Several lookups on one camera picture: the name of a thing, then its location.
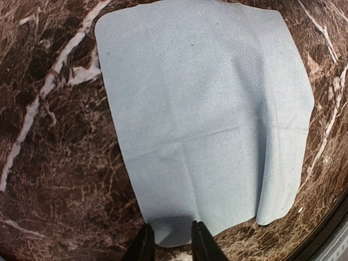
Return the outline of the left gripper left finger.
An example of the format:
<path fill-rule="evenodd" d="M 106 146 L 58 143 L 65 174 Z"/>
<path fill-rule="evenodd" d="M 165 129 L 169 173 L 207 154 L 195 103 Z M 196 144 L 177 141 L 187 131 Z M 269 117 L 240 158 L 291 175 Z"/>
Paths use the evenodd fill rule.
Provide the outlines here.
<path fill-rule="evenodd" d="M 126 260 L 155 261 L 155 252 L 154 231 L 149 224 L 144 224 L 127 249 Z"/>

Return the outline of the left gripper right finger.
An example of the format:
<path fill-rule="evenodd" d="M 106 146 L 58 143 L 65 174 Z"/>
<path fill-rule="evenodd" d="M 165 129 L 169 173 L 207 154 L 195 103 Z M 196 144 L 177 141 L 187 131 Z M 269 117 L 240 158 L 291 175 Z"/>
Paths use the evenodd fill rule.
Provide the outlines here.
<path fill-rule="evenodd" d="M 229 261 L 202 221 L 192 222 L 191 249 L 193 261 Z"/>

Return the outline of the blue cleaning cloth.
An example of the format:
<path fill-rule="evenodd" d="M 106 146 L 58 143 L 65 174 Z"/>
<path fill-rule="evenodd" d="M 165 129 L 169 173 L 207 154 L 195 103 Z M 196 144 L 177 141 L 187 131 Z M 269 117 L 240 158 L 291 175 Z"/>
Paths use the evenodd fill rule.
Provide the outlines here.
<path fill-rule="evenodd" d="M 123 161 L 156 244 L 287 215 L 314 97 L 278 11 L 159 1 L 103 15 L 98 56 Z"/>

